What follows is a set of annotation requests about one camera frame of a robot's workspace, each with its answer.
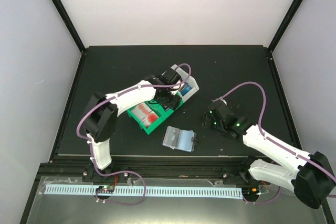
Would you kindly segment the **green bin with black cards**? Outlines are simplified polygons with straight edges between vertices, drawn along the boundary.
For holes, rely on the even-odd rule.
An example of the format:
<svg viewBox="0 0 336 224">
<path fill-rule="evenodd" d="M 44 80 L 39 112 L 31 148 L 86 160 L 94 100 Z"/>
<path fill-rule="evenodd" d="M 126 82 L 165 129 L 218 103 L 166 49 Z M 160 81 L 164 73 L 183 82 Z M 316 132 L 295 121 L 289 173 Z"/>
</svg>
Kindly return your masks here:
<svg viewBox="0 0 336 224">
<path fill-rule="evenodd" d="M 160 118 L 166 120 L 169 118 L 179 107 L 183 105 L 183 100 L 181 98 L 172 100 L 168 103 L 158 103 L 157 112 Z"/>
</svg>

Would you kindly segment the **green bin with red cards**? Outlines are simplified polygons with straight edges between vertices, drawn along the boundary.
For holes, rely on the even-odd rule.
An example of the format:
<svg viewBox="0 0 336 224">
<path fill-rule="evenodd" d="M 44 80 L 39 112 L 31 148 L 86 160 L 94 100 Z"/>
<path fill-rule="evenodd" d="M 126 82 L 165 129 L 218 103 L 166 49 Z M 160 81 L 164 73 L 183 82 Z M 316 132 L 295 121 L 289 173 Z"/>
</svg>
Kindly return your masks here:
<svg viewBox="0 0 336 224">
<path fill-rule="evenodd" d="M 141 102 L 128 109 L 127 114 L 147 135 L 150 135 L 164 121 L 163 114 L 146 102 Z"/>
</svg>

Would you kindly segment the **white bin with blue cards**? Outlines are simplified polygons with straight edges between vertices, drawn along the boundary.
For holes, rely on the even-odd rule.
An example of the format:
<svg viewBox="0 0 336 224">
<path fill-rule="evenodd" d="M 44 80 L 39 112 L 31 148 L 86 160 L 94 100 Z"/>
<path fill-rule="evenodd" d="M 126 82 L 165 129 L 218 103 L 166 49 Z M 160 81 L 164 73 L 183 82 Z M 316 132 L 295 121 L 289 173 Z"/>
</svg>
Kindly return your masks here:
<svg viewBox="0 0 336 224">
<path fill-rule="evenodd" d="M 191 76 L 191 67 L 189 64 L 174 64 L 171 68 L 180 75 L 182 81 L 185 81 L 176 91 L 176 94 L 182 98 L 182 103 L 185 103 L 199 90 L 199 86 L 196 80 Z"/>
</svg>

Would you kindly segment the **black card holder wallet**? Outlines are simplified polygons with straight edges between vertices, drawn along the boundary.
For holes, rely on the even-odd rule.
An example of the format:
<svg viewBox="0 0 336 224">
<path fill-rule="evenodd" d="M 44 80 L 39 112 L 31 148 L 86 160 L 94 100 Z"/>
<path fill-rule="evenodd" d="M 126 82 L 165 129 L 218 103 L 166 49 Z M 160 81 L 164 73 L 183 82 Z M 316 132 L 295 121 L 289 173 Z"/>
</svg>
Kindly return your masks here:
<svg viewBox="0 0 336 224">
<path fill-rule="evenodd" d="M 170 148 L 170 147 L 168 148 L 172 150 L 192 153 L 194 152 L 195 145 L 198 144 L 198 140 L 196 139 L 196 136 L 197 134 L 192 130 L 181 130 L 179 141 L 178 141 L 178 146 L 176 148 Z"/>
</svg>

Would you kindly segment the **black membership card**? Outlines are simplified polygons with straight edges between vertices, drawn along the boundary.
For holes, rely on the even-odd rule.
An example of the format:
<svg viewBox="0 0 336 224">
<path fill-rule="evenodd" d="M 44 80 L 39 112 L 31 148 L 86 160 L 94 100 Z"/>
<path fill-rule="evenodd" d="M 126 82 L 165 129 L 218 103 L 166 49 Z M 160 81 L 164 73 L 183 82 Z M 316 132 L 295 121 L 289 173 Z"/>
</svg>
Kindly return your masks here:
<svg viewBox="0 0 336 224">
<path fill-rule="evenodd" d="M 181 130 L 172 126 L 168 126 L 165 131 L 162 145 L 165 147 L 176 148 Z"/>
</svg>

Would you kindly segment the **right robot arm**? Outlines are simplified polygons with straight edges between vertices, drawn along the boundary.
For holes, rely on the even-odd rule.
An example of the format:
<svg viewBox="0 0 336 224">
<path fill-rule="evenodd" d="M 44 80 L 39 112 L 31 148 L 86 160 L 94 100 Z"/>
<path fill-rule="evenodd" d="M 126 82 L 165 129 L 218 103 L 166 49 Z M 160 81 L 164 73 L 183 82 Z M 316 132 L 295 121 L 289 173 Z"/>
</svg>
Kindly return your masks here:
<svg viewBox="0 0 336 224">
<path fill-rule="evenodd" d="M 212 128 L 226 138 L 241 140 L 272 160 L 248 156 L 238 170 L 245 184 L 265 181 L 285 188 L 306 206 L 318 209 L 335 188 L 334 173 L 327 157 L 297 149 L 280 139 L 261 133 L 258 124 L 234 116 L 224 100 L 211 103 L 203 117 L 203 127 Z"/>
</svg>

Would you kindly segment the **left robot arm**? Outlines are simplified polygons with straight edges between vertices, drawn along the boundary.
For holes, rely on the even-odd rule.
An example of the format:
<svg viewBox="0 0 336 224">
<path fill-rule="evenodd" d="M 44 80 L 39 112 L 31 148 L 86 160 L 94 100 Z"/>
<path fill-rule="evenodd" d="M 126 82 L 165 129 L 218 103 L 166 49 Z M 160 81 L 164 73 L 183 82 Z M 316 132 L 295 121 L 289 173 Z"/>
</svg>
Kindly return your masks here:
<svg viewBox="0 0 336 224">
<path fill-rule="evenodd" d="M 113 173 L 110 155 L 110 139 L 114 134 L 118 116 L 139 103 L 154 100 L 171 110 L 176 110 L 182 98 L 177 95 L 179 88 L 189 79 L 191 68 L 186 77 L 181 77 L 178 69 L 169 68 L 159 76 L 150 75 L 143 80 L 115 92 L 110 96 L 95 94 L 89 104 L 90 108 L 78 123 L 76 134 L 85 139 L 90 147 L 90 160 L 94 166 L 94 175 L 102 182 L 108 181 Z"/>
</svg>

